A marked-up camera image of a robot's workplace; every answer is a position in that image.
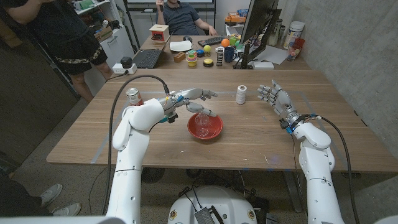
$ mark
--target robotic hand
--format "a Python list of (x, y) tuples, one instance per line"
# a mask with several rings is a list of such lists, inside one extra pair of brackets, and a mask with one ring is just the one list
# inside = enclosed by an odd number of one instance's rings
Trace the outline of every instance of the robotic hand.
[(211, 110), (204, 108), (198, 103), (191, 102), (201, 98), (205, 101), (207, 98), (211, 99), (212, 96), (217, 97), (217, 93), (210, 90), (202, 90), (199, 88), (190, 88), (187, 90), (171, 91), (168, 96), (158, 99), (160, 104), (163, 106), (164, 114), (166, 115), (167, 121), (172, 123), (178, 117), (175, 109), (182, 105), (185, 105), (187, 110), (193, 113), (205, 113), (210, 116), (217, 116)]
[(292, 100), (289, 95), (275, 82), (272, 80), (273, 88), (260, 85), (258, 92), (261, 95), (257, 96), (259, 99), (268, 102), (273, 108), (277, 115), (279, 115), (282, 120), (281, 126), (283, 129), (294, 124), (296, 120), (299, 119), (300, 114), (297, 113)]

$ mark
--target shorts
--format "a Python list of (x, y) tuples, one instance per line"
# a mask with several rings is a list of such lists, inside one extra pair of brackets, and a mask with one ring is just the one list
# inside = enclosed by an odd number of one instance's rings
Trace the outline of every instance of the shorts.
[(90, 31), (77, 40), (49, 46), (49, 49), (69, 75), (77, 75), (90, 70), (90, 62), (99, 65), (108, 59), (104, 49)]

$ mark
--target blue mug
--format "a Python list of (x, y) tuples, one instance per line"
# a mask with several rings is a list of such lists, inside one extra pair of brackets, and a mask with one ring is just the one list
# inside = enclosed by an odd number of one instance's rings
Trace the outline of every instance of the blue mug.
[(233, 47), (226, 47), (224, 48), (224, 60), (226, 63), (232, 62), (236, 59), (238, 55), (235, 53), (235, 48)]

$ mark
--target robotic arm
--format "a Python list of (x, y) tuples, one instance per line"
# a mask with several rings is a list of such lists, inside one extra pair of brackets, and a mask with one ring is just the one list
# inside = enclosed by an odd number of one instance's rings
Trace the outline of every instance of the robotic arm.
[(174, 122), (178, 118), (175, 109), (182, 105), (194, 113), (216, 116), (211, 110), (190, 101), (197, 98), (206, 100), (212, 96), (217, 97), (217, 94), (199, 88), (172, 91), (166, 97), (145, 101), (141, 106), (128, 106), (123, 111), (112, 141), (118, 150), (118, 159), (106, 216), (118, 217), (125, 223), (141, 222), (141, 170), (149, 145), (146, 130), (157, 122)]
[(308, 115), (297, 113), (289, 95), (274, 80), (272, 84), (273, 88), (260, 85), (258, 98), (274, 108), (282, 129), (303, 140), (299, 162), (307, 180), (308, 223), (344, 223), (331, 179), (335, 158), (329, 135), (306, 123)]

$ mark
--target person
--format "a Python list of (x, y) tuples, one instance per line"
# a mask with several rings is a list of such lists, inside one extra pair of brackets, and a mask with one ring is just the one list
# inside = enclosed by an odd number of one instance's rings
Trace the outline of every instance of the person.
[(33, 197), (24, 186), (10, 179), (2, 169), (0, 169), (0, 183), (0, 217), (75, 216), (80, 212), (80, 203), (52, 212), (46, 209), (60, 195), (61, 184), (55, 184), (39, 197)]
[(166, 5), (163, 0), (156, 0), (156, 23), (169, 25), (169, 32), (173, 35), (199, 35), (196, 26), (209, 30), (210, 35), (218, 35), (217, 31), (207, 22), (199, 18), (196, 10), (189, 3), (178, 0), (168, 0)]
[(0, 0), (0, 6), (47, 45), (60, 66), (70, 75), (76, 91), (90, 102), (94, 96), (84, 77), (84, 72), (91, 69), (90, 62), (106, 80), (113, 72), (106, 63), (107, 56), (94, 33), (78, 17), (68, 1)]

